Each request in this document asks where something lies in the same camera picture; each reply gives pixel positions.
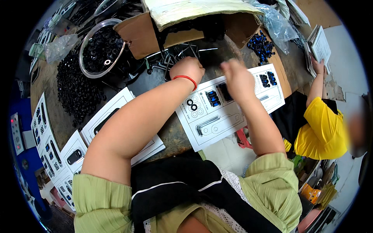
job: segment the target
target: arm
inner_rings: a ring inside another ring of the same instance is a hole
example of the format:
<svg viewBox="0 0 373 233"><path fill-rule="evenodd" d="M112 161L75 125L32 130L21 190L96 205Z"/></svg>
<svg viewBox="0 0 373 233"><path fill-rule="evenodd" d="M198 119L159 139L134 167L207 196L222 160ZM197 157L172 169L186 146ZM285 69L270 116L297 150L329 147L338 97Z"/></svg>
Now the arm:
<svg viewBox="0 0 373 233"><path fill-rule="evenodd" d="M197 59L186 57L173 66L170 76L187 75L198 84L204 71ZM92 140L81 174L130 185L131 158L149 143L193 89L190 80L177 78L124 105Z"/></svg>
<svg viewBox="0 0 373 233"><path fill-rule="evenodd" d="M312 66L313 69L316 72L316 78L313 80L313 83L311 85L310 93L307 97L307 102L305 104L305 107L308 108L310 103L316 98L316 97L323 97L323 89L324 89L324 59L321 60L320 63L318 63L313 56L311 56L312 60Z"/></svg>
<svg viewBox="0 0 373 233"><path fill-rule="evenodd" d="M285 153L280 131L255 96L253 75L236 60L222 63L221 68L227 78L229 94L245 114L255 154L261 156L274 152Z"/></svg>

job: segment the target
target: pile of allen wrenches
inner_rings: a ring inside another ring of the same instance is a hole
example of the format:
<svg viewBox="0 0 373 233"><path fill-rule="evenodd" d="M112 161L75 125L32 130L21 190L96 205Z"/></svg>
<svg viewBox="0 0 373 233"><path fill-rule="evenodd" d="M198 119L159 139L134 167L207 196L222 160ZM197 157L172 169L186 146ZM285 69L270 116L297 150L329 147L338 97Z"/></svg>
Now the pile of allen wrenches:
<svg viewBox="0 0 373 233"><path fill-rule="evenodd" d="M182 47L182 49L177 51L176 46ZM172 66L175 65L178 61L185 58L185 52L189 49L192 51L194 57L199 59L200 52L208 51L208 50L215 50L218 48L206 48L206 49L199 50L197 45L190 44L189 42L172 46L163 51L159 51L159 52L150 54L147 57L145 57L147 73L151 74L154 68L164 70L165 73L164 73L163 79L165 81L170 81L170 78L167 77L167 72L170 71Z"/></svg>

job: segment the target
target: black washer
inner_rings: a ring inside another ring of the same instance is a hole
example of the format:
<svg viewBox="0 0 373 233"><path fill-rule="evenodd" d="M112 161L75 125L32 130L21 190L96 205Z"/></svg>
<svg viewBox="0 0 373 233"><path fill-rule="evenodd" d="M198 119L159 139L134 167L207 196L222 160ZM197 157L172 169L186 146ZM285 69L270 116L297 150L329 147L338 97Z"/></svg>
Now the black washer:
<svg viewBox="0 0 373 233"><path fill-rule="evenodd" d="M189 106L192 106L193 100L191 100L191 99L186 100L186 104L189 105Z"/></svg>
<svg viewBox="0 0 373 233"><path fill-rule="evenodd" d="M197 110L197 105L192 104L192 105L190 106L190 108L192 109L192 111L195 111L195 110Z"/></svg>

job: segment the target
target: clear plastic bag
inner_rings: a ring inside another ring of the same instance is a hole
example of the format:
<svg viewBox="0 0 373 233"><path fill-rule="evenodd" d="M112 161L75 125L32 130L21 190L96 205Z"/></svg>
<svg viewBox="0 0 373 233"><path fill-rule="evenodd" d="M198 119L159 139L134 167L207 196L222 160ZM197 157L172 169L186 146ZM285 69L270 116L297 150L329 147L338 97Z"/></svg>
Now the clear plastic bag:
<svg viewBox="0 0 373 233"><path fill-rule="evenodd" d="M273 42L285 53L289 54L288 41L299 38L291 24L276 9L266 5L250 3L260 10L265 16L258 16L264 27L268 30Z"/></svg>
<svg viewBox="0 0 373 233"><path fill-rule="evenodd" d="M78 35L64 35L55 39L55 41L45 44L44 50L46 53L47 63L50 64L54 61L61 61L64 59L69 51L74 47L78 41Z"/></svg>

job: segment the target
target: white lace fabric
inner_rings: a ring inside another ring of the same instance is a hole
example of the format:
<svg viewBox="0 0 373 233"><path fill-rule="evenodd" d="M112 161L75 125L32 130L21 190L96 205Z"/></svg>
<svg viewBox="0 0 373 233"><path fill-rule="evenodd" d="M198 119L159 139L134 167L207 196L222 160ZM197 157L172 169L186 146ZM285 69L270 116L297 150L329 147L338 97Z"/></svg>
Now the white lace fabric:
<svg viewBox="0 0 373 233"><path fill-rule="evenodd" d="M220 167L218 167L220 170L220 173L222 174L223 178L234 188L234 190L240 195L241 199L244 200L247 204L251 206L249 201L247 200L244 192L242 191L241 184L239 182L239 178L237 175L235 175L233 172L226 171ZM227 225L229 225L235 232L237 233L247 233L243 227L241 227L228 213L225 209L217 208L216 206L202 202L199 203L202 207L209 210L216 216L218 216L221 220L223 220ZM151 227L150 227L150 219L147 219L144 221L144 229L146 233L151 233Z"/></svg>

